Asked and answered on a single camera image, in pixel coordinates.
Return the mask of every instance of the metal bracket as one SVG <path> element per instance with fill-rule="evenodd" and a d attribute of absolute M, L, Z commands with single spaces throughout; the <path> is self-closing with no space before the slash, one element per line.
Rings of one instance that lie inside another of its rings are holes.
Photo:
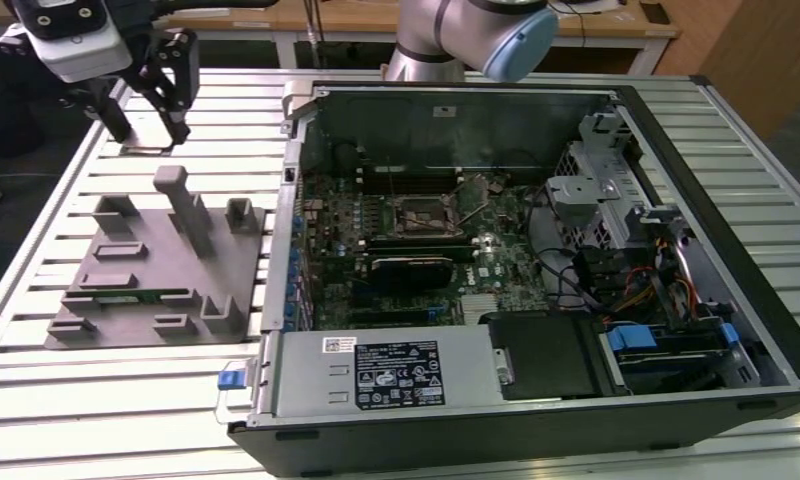
<path fill-rule="evenodd" d="M 281 110 L 284 112 L 284 118 L 288 121 L 297 120 L 309 111 L 316 109 L 317 107 L 313 105 L 312 100 L 317 96 L 318 95 L 313 90 L 313 81 L 292 80 L 285 83 L 281 93 Z"/>

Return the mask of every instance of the blue drive latch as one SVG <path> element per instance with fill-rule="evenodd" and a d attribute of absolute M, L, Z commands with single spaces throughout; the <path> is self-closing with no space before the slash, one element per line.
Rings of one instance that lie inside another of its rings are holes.
<path fill-rule="evenodd" d="M 220 391 L 245 390 L 245 369 L 218 372 L 216 386 Z"/>
<path fill-rule="evenodd" d="M 655 337 L 652 331 L 645 325 L 624 325 L 613 328 L 608 333 L 608 342 L 611 350 L 631 350 L 632 348 L 655 348 Z"/>

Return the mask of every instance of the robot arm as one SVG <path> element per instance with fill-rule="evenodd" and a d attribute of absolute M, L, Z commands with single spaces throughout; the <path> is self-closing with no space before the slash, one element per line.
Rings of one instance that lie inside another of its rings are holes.
<path fill-rule="evenodd" d="M 198 93 L 198 42 L 188 29 L 156 31 L 153 21 L 178 10 L 265 8 L 278 0 L 4 0 L 18 23 L 0 37 L 0 52 L 36 63 L 64 82 L 66 103 L 82 105 L 117 142 L 132 132 L 109 98 L 120 77 L 157 110 L 172 145 L 186 141 L 185 114 Z M 173 72 L 173 79 L 164 74 Z"/>
<path fill-rule="evenodd" d="M 533 71 L 557 33 L 545 0 L 403 0 L 386 80 L 463 81 L 464 65 L 496 82 Z"/>
<path fill-rule="evenodd" d="M 18 23 L 0 38 L 0 52 L 58 79 L 52 83 L 64 87 L 64 102 L 82 105 L 117 142 L 128 140 L 132 127 L 109 98 L 105 77 L 121 78 L 157 110 L 173 146 L 189 136 L 198 42 L 188 29 L 156 31 L 153 21 L 178 10 L 265 8 L 278 0 L 4 1 Z M 539 64 L 557 31 L 545 0 L 403 0 L 400 5 L 389 80 L 461 81 L 467 64 L 492 80 L 515 82 Z"/>

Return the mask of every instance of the sticker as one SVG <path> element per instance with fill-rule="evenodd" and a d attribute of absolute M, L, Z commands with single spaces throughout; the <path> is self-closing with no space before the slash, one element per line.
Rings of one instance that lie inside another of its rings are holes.
<path fill-rule="evenodd" d="M 647 30 L 645 31 L 645 36 L 647 37 L 667 37 L 667 38 L 675 38 L 676 33 L 675 32 L 665 32 L 665 31 L 659 31 L 659 30 Z"/>
<path fill-rule="evenodd" d="M 437 342 L 354 345 L 354 352 L 356 406 L 361 410 L 444 405 Z"/>
<path fill-rule="evenodd" d="M 233 22 L 233 25 L 241 28 L 269 28 L 268 22 Z"/>
<path fill-rule="evenodd" d="M 352 353 L 356 337 L 324 337 L 322 353 Z"/>
<path fill-rule="evenodd" d="M 94 299 L 97 303 L 118 304 L 118 303 L 138 303 L 137 297 L 98 297 Z"/>
<path fill-rule="evenodd" d="M 453 118 L 456 116 L 456 107 L 432 107 L 432 116 L 435 118 Z"/>

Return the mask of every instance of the gray post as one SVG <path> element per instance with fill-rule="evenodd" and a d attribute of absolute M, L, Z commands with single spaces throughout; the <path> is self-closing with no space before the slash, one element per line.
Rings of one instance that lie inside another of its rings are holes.
<path fill-rule="evenodd" d="M 186 190 L 186 169 L 180 165 L 164 165 L 154 174 L 154 188 L 166 197 L 174 210 L 181 231 L 198 257 L 213 255 L 213 243 L 208 234 L 208 212 L 201 202 L 193 202 Z"/>

